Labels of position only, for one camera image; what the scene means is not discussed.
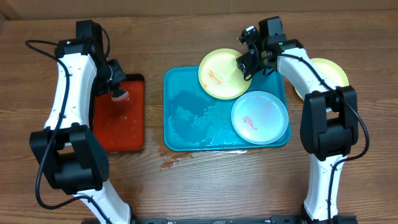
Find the orange sponge with black scourer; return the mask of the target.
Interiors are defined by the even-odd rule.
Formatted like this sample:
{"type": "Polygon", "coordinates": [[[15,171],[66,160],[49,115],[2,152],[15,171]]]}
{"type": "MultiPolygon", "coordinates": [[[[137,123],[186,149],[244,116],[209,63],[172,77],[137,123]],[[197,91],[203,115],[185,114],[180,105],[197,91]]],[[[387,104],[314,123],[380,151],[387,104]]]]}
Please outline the orange sponge with black scourer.
{"type": "Polygon", "coordinates": [[[122,88],[118,88],[117,90],[114,90],[111,95],[111,100],[115,101],[115,102],[127,100],[128,98],[129,98],[128,91],[124,90],[122,88]]]}

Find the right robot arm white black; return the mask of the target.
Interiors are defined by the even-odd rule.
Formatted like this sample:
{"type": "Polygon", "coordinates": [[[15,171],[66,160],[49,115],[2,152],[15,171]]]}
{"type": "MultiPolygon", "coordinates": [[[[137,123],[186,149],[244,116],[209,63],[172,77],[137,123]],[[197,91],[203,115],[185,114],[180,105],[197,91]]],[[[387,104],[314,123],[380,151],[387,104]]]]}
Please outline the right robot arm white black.
{"type": "Polygon", "coordinates": [[[248,47],[236,60],[244,80],[273,69],[303,99],[300,139],[310,155],[310,176],[298,222],[357,223],[355,216],[340,215],[336,205],[343,165],[358,141],[356,91],[327,77],[297,39],[286,37],[280,17],[244,29],[238,40],[248,47]]]}

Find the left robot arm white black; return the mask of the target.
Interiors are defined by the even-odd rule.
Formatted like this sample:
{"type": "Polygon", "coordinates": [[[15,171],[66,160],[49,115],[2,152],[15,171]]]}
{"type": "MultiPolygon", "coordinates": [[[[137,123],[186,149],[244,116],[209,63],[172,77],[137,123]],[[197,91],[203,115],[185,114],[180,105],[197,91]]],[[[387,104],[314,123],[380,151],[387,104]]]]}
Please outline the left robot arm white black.
{"type": "Polygon", "coordinates": [[[108,37],[98,23],[78,21],[76,37],[57,42],[53,54],[37,50],[57,62],[58,80],[49,118],[29,139],[39,163],[35,197],[47,210],[80,200],[98,223],[140,223],[112,186],[107,152],[91,130],[95,97],[129,95],[120,85],[125,73],[103,45],[108,37]]]}

